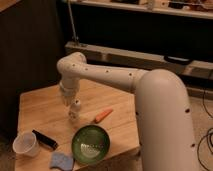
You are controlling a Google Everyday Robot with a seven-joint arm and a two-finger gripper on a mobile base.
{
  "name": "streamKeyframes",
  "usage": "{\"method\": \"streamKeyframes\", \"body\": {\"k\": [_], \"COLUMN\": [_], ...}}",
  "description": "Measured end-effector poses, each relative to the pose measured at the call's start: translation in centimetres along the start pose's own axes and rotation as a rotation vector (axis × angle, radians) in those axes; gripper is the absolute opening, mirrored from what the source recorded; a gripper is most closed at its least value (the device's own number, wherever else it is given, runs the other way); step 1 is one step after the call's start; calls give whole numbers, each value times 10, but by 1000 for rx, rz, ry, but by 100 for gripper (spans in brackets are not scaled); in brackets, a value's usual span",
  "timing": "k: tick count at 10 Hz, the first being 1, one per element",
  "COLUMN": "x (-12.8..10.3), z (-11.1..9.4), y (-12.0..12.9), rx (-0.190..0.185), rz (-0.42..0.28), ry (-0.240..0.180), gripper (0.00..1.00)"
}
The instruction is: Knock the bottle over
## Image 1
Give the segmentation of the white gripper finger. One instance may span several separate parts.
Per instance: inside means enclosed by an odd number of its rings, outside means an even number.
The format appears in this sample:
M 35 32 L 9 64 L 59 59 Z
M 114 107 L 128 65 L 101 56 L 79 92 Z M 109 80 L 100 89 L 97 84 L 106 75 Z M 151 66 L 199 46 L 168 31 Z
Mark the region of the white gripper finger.
M 69 101 L 67 99 L 62 99 L 62 102 L 65 106 L 69 106 Z

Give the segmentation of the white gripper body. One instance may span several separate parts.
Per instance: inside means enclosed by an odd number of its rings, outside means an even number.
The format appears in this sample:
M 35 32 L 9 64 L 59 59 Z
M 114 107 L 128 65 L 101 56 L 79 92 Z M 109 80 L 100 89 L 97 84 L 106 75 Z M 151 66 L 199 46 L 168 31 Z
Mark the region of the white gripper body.
M 67 99 L 69 102 L 72 102 L 79 90 L 79 82 L 73 82 L 70 88 L 64 86 L 62 82 L 59 83 L 59 90 L 61 93 L 62 99 Z

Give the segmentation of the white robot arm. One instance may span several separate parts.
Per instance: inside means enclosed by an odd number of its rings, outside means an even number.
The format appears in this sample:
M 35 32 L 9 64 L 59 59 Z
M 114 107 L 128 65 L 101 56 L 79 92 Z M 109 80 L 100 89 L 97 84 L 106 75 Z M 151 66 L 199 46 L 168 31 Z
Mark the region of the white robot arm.
M 165 69 L 90 65 L 75 52 L 57 62 L 65 105 L 81 78 L 134 95 L 143 171 L 199 171 L 189 96 L 182 80 Z

